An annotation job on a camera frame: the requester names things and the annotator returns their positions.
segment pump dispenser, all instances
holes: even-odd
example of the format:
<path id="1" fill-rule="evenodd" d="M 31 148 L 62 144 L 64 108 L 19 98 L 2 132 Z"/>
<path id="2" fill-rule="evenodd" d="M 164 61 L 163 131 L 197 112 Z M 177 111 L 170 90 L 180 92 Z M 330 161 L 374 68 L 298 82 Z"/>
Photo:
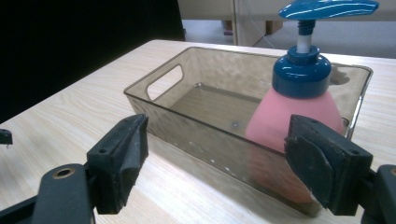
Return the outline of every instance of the pump dispenser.
<path id="1" fill-rule="evenodd" d="M 370 0 L 298 0 L 279 11 L 285 19 L 298 20 L 297 46 L 279 58 L 272 88 L 265 94 L 247 129 L 246 138 L 284 152 L 292 114 L 307 116 L 342 133 L 344 125 L 331 95 L 331 63 L 311 46 L 317 19 L 369 15 L 378 8 Z"/>

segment wooden table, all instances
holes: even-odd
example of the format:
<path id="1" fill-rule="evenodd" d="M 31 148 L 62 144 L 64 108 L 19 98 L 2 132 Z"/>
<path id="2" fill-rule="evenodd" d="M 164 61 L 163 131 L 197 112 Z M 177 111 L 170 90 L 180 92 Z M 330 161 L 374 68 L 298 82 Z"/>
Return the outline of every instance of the wooden table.
<path id="1" fill-rule="evenodd" d="M 191 46 L 285 54 L 161 40 L 129 52 L 0 125 L 14 137 L 14 145 L 0 146 L 0 210 L 36 195 L 41 176 L 50 169 L 84 163 L 86 152 L 134 113 L 123 90 Z M 374 154 L 374 170 L 396 163 L 396 60 L 326 56 L 374 70 L 352 140 Z M 152 135 L 148 146 L 127 206 L 116 216 L 96 216 L 97 223 L 360 223 L 361 208 L 356 217 L 335 217 L 325 210 L 306 217 Z"/>

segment clear plastic bin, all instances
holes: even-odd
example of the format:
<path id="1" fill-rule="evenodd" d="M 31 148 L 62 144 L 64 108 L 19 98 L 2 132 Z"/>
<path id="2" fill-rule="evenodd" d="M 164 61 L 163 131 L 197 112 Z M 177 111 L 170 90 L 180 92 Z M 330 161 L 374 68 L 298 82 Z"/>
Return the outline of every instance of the clear plastic bin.
<path id="1" fill-rule="evenodd" d="M 271 87 L 277 57 L 189 48 L 125 89 L 148 132 L 281 202 L 315 216 L 320 204 L 283 154 L 245 138 L 245 129 Z M 332 65 L 329 91 L 351 138 L 372 70 Z"/>

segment blue pump nozzle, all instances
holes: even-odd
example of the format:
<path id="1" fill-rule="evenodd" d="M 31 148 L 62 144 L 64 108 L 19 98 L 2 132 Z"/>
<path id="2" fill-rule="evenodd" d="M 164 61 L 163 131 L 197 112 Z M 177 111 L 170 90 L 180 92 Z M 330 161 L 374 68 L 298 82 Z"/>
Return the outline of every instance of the blue pump nozzle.
<path id="1" fill-rule="evenodd" d="M 289 97 L 312 98 L 329 86 L 330 62 L 311 46 L 316 20 L 370 15 L 379 4 L 372 0 L 297 0 L 279 11 L 285 19 L 299 21 L 297 46 L 274 65 L 273 87 Z"/>

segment pink soap bottle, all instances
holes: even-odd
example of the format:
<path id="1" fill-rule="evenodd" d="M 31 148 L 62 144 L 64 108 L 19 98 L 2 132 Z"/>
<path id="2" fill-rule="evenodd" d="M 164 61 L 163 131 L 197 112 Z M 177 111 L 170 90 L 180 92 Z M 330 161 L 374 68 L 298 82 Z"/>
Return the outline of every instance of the pink soap bottle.
<path id="1" fill-rule="evenodd" d="M 327 92 L 332 66 L 310 44 L 314 27 L 315 20 L 299 21 L 297 46 L 276 61 L 272 88 L 247 126 L 247 139 L 283 153 L 292 114 L 319 120 L 343 132 L 337 106 Z"/>

